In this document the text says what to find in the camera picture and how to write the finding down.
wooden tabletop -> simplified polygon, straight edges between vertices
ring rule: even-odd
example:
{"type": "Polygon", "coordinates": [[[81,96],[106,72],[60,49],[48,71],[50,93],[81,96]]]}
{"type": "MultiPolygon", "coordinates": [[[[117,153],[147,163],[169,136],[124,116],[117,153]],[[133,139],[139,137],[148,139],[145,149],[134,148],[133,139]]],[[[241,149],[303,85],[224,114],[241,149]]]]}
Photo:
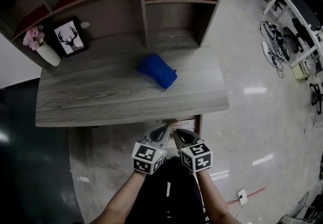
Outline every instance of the wooden tabletop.
{"type": "Polygon", "coordinates": [[[106,37],[91,42],[89,50],[62,59],[58,67],[43,70],[36,126],[124,124],[227,109],[216,49],[165,49],[175,36],[179,45],[192,42],[185,31],[162,35],[163,45],[151,49],[145,49],[135,34],[106,37]],[[140,59],[153,52],[177,70],[178,78],[167,90],[136,71],[140,59]]]}

glossy floor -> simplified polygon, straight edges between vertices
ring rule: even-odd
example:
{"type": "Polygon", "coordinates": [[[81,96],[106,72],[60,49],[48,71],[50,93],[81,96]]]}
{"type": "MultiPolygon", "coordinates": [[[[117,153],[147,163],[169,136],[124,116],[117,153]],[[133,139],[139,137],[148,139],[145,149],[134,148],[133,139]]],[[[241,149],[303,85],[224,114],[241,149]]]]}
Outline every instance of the glossy floor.
{"type": "MultiPolygon", "coordinates": [[[[263,0],[222,0],[209,32],[230,108],[204,115],[201,134],[213,149],[209,172],[227,201],[241,188],[247,194],[265,188],[239,213],[245,224],[277,223],[287,214],[317,183],[323,151],[323,131],[304,134],[313,111],[308,84],[297,82],[287,65],[280,79],[263,56],[258,28],[265,6],[263,0]]],[[[74,187],[86,223],[126,181],[133,143],[153,124],[70,135],[74,187]]],[[[240,208],[230,206],[234,216],[240,208]]]]}
{"type": "MultiPolygon", "coordinates": [[[[227,111],[203,116],[202,136],[212,144],[210,173],[226,200],[236,191],[249,198],[242,223],[277,223],[318,181],[323,129],[307,131],[313,114],[308,83],[297,82],[288,65],[284,78],[264,58],[259,24],[263,0],[222,0],[209,38],[217,49],[228,91],[227,111]]],[[[268,13],[265,20],[274,21],[268,13]]],[[[235,215],[240,204],[231,206],[235,215]]]]}

white vase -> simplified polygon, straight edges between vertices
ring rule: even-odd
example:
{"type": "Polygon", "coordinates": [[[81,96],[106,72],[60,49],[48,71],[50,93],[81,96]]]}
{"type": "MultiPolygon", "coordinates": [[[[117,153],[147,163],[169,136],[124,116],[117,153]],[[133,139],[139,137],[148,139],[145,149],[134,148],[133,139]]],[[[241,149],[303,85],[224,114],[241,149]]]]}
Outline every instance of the white vase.
{"type": "Polygon", "coordinates": [[[48,44],[44,44],[36,50],[43,59],[53,66],[57,66],[61,62],[60,56],[48,44]]]}

blue object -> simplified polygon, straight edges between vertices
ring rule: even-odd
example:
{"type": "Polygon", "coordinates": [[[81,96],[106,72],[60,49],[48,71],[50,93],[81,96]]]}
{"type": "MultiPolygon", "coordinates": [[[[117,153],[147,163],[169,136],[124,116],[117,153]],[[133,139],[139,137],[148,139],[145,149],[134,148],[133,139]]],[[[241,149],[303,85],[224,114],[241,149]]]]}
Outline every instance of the blue object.
{"type": "Polygon", "coordinates": [[[168,89],[177,79],[176,70],[169,67],[156,53],[142,59],[137,70],[152,77],[164,89],[168,89]]]}

wall outlet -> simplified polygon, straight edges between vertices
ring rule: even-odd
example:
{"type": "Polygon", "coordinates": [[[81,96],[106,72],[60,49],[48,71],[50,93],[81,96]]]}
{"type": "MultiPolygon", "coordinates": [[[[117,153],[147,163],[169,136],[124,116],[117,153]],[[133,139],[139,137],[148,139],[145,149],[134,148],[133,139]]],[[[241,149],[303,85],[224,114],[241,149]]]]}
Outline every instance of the wall outlet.
{"type": "Polygon", "coordinates": [[[248,201],[246,190],[240,189],[238,191],[238,198],[239,198],[241,205],[245,204],[248,201]]]}

